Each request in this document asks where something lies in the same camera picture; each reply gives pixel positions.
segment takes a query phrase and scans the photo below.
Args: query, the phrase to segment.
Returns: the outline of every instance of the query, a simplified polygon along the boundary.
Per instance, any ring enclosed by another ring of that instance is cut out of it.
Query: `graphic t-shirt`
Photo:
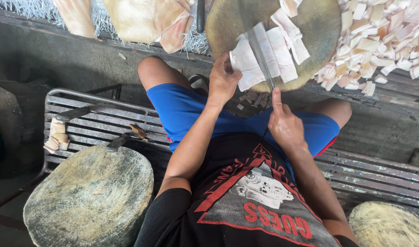
[[[135,246],[356,246],[324,228],[282,157],[255,133],[212,139],[191,191],[155,199]]]

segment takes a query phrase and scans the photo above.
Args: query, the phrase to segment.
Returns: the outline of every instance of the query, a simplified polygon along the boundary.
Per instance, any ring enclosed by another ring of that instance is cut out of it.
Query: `wooden table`
[[[175,52],[167,54],[159,45],[146,46],[137,43],[127,44],[124,48],[120,41],[113,40],[106,32],[100,33],[98,40],[89,39],[70,34],[61,27],[52,25],[44,19],[26,19],[16,13],[0,10],[0,22],[15,25],[31,30],[45,32],[49,34],[67,37],[76,40],[83,40],[99,45],[117,48],[123,51],[135,52],[143,55],[154,55],[164,60],[179,64],[194,66],[197,68],[210,70],[212,68],[212,58],[185,52]],[[403,113],[410,117],[419,117],[419,78],[412,80],[407,71],[396,69],[388,76],[386,84],[377,83],[373,97],[364,96],[360,90],[346,90],[335,85],[331,91],[327,92],[320,84],[310,80],[299,90],[326,95],[328,97],[339,98],[353,103],[369,105],[379,109],[390,110]]]

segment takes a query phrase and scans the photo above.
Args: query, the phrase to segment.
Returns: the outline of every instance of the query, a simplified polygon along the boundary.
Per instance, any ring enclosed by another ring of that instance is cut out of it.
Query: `man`
[[[173,155],[135,246],[356,246],[312,157],[349,120],[349,103],[292,113],[277,87],[273,109],[241,119],[222,110],[242,76],[228,59],[216,60],[208,98],[160,59],[138,66]]]

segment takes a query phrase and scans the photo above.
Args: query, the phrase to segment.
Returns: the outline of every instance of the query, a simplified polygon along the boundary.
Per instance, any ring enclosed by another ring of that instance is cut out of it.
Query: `knife blade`
[[[250,10],[245,5],[244,0],[238,0],[238,3],[239,3],[241,21],[243,22],[243,27],[246,30],[246,34],[248,36],[248,40],[249,40],[249,44],[251,46],[252,52],[255,55],[255,58],[258,62],[258,66],[260,66],[260,69],[263,72],[264,78],[266,79],[267,86],[272,92],[273,89],[275,88],[275,83],[273,82],[272,76],[270,75],[269,67],[267,67],[263,50],[260,46],[260,43],[258,42],[256,33],[254,31],[254,23],[253,23],[253,20],[251,19],[251,16],[253,15],[250,13]]]

